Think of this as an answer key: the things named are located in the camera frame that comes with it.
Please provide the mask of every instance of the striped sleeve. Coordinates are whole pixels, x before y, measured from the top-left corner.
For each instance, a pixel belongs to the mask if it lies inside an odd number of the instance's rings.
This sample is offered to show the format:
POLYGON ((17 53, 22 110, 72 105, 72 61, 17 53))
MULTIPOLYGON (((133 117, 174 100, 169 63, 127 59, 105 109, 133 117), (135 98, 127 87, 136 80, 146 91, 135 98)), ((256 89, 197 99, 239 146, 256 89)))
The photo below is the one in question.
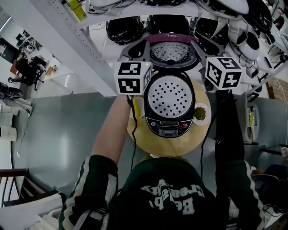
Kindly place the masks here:
POLYGON ((221 172, 216 172, 217 193, 230 197, 239 209, 238 225, 242 230, 264 229, 262 202, 255 191, 250 165, 244 160, 227 164, 221 172))
POLYGON ((105 229, 108 206, 117 185, 117 165, 111 159, 99 155, 87 157, 62 208, 59 230, 85 229, 91 224, 96 230, 105 229))

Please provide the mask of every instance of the white cube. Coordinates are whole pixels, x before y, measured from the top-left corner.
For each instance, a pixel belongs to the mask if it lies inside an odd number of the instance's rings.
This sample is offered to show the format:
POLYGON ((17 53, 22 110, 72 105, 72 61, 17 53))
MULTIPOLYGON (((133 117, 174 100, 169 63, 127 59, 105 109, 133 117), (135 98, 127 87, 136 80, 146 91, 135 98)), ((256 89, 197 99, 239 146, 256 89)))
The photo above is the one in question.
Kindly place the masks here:
POLYGON ((117 62, 114 78, 119 95, 143 95, 151 79, 151 62, 117 62))
POLYGON ((219 90, 236 88, 243 74, 240 63, 231 57, 207 58, 205 77, 219 90))

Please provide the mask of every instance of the white container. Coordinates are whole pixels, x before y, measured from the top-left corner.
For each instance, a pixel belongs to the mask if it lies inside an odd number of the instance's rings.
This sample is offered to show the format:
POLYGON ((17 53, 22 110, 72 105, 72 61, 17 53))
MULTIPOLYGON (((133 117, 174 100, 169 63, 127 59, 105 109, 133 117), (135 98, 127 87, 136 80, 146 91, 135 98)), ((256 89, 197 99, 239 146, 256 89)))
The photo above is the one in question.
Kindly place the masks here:
POLYGON ((17 130, 12 127, 0 125, 0 140, 15 142, 17 140, 17 130))

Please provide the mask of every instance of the graphic print on shirt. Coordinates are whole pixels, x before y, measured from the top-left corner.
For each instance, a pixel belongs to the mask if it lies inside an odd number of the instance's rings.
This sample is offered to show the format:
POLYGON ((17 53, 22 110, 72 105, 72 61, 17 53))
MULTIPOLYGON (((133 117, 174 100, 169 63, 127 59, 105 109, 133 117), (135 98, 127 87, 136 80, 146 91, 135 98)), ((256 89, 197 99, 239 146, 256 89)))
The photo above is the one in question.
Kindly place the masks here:
POLYGON ((200 197, 205 197, 202 188, 199 185, 190 185, 190 187, 183 187, 179 190, 172 189, 173 185, 169 185, 165 180, 159 180, 158 186, 143 186, 141 189, 153 194, 155 197, 154 201, 149 200, 149 204, 152 208, 164 209, 164 201, 174 202, 178 211, 182 210, 183 215, 193 214, 195 212, 193 206, 193 198, 191 194, 198 194, 200 197), (179 198, 189 196, 187 199, 179 201, 179 198))

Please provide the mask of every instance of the perforated metal plate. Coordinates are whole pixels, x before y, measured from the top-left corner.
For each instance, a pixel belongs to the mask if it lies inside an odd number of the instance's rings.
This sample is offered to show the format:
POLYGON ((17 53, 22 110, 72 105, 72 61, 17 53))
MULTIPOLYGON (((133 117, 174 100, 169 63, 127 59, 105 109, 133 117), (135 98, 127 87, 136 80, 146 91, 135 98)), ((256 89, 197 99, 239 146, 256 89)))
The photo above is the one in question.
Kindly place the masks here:
POLYGON ((154 81, 148 92, 151 109, 165 118, 177 118, 184 115, 192 104, 190 87, 181 78, 163 76, 154 81))
POLYGON ((152 45, 150 57, 157 66, 167 68, 188 66, 196 60, 190 45, 170 41, 152 45))

